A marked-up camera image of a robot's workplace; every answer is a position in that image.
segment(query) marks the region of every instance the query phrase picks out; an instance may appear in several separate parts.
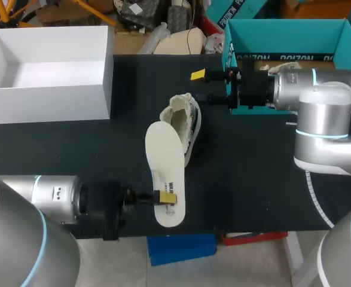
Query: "white cardboard box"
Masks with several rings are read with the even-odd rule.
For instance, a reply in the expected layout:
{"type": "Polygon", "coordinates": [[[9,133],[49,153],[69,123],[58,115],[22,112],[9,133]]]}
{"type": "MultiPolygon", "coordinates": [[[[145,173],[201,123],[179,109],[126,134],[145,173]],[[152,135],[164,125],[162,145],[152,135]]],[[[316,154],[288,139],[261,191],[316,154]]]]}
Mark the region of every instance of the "white cardboard box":
{"type": "Polygon", "coordinates": [[[0,124],[110,118],[114,30],[0,29],[0,124]]]}

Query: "black table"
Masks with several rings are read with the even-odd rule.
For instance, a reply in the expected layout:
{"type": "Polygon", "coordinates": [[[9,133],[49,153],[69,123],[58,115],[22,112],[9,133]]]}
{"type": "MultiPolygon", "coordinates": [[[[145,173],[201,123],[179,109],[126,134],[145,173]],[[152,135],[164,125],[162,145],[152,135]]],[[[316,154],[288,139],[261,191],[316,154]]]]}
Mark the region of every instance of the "black table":
{"type": "MultiPolygon", "coordinates": [[[[0,125],[0,174],[78,175],[85,183],[152,188],[144,137],[175,94],[224,94],[223,83],[191,83],[190,73],[221,68],[219,56],[115,56],[113,118],[0,125]]],[[[185,171],[186,216],[164,228],[150,207],[126,216],[121,236],[173,233],[323,230],[328,226],[293,160],[294,115],[233,116],[201,106],[202,130],[185,171]]],[[[312,175],[328,218],[351,210],[351,177],[312,175]]],[[[90,194],[102,201],[102,193],[90,194]]],[[[77,238],[102,237],[103,211],[70,227],[77,238]]]]}

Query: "teal box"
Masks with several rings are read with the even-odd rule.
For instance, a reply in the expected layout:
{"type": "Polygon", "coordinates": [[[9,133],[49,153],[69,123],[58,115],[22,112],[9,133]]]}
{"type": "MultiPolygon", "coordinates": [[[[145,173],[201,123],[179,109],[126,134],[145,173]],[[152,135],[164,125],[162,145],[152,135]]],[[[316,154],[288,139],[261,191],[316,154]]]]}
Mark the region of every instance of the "teal box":
{"type": "Polygon", "coordinates": [[[206,15],[220,28],[226,27],[229,19],[252,19],[267,0],[213,0],[206,15]]]}
{"type": "MultiPolygon", "coordinates": [[[[229,20],[225,28],[223,68],[237,67],[237,59],[333,61],[337,69],[351,69],[351,25],[348,20],[229,20]]],[[[231,87],[227,85],[227,94],[231,87]]],[[[268,107],[239,106],[233,114],[285,114],[268,107]]]]}

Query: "shoe insole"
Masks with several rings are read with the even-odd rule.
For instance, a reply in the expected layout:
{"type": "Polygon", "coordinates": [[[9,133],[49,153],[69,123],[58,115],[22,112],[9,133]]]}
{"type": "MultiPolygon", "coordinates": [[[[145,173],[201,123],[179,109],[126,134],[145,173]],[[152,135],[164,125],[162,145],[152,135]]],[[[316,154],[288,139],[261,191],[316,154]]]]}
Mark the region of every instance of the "shoe insole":
{"type": "Polygon", "coordinates": [[[177,226],[186,213],[185,163],[181,140],[170,124],[158,121],[149,126],[145,145],[153,190],[175,193],[177,196],[177,204],[154,206],[155,218],[164,227],[177,226]]]}

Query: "shoe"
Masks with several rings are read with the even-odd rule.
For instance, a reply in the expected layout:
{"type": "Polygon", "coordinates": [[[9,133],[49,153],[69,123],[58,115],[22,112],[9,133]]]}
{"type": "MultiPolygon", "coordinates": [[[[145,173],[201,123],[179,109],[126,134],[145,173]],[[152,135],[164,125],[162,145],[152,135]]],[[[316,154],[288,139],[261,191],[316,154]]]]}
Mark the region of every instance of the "shoe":
{"type": "Polygon", "coordinates": [[[202,123],[197,101],[190,93],[176,95],[170,99],[170,105],[161,112],[159,119],[170,124],[178,134],[186,167],[202,123]]]}

